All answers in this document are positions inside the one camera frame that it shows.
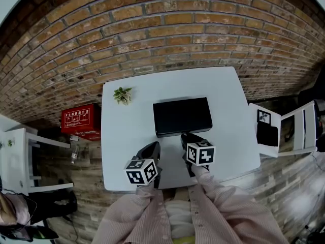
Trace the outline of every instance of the sleeve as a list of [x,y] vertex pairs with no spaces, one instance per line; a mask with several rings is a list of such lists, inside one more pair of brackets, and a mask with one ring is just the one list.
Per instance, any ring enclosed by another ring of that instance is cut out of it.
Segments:
[[120,243],[128,237],[153,198],[153,183],[138,187],[135,194],[122,196],[106,211],[93,244]]
[[208,198],[214,203],[243,243],[285,243],[272,213],[238,187],[224,187],[205,168],[192,166]]

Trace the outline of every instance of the striped shirt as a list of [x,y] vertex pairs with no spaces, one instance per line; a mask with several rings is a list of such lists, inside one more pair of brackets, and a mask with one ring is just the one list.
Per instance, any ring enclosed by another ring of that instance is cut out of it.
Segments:
[[[238,187],[223,187],[202,167],[188,187],[195,243],[288,244],[271,212]],[[124,195],[106,211],[93,244],[172,244],[161,190],[153,184]]]

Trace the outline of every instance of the wooden floor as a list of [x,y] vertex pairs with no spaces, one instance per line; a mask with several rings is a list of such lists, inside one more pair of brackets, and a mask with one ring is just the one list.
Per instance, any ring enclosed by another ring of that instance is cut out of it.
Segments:
[[[107,207],[122,194],[104,189],[100,142],[79,142],[76,164],[70,162],[72,149],[41,148],[35,151],[42,176],[57,181],[73,181],[78,198],[78,211],[72,216],[78,232],[78,244],[91,243]],[[315,154],[325,170],[325,155]],[[248,190],[257,202],[267,206],[289,241],[297,235],[305,237],[304,226],[314,227],[314,220],[324,218],[325,173],[311,155],[262,159],[261,166],[251,172],[229,178],[222,184]],[[57,243],[72,244],[76,234],[72,224],[62,218],[48,219],[49,226],[59,235]]]

